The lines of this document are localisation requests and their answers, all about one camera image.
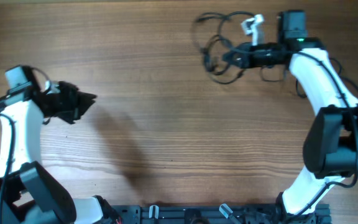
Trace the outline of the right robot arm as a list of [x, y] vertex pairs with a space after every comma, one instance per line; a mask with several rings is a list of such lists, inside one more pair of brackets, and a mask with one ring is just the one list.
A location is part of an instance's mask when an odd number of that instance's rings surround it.
[[357, 182], [358, 98], [343, 84], [322, 42], [308, 36], [304, 11], [279, 13], [275, 43], [262, 42], [262, 21], [255, 14], [242, 23], [251, 42], [234, 46], [222, 38], [229, 50], [223, 59], [243, 69], [286, 66], [312, 105], [315, 119], [303, 145], [303, 169], [279, 198], [290, 222], [314, 212], [331, 188], [344, 186], [344, 179]]

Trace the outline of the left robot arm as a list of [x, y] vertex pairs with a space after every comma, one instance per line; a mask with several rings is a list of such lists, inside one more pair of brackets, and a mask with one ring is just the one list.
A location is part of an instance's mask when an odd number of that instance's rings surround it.
[[46, 79], [38, 68], [5, 72], [9, 89], [0, 97], [0, 223], [111, 223], [118, 218], [102, 197], [73, 199], [42, 166], [40, 131], [50, 118], [74, 124], [95, 102], [71, 83]]

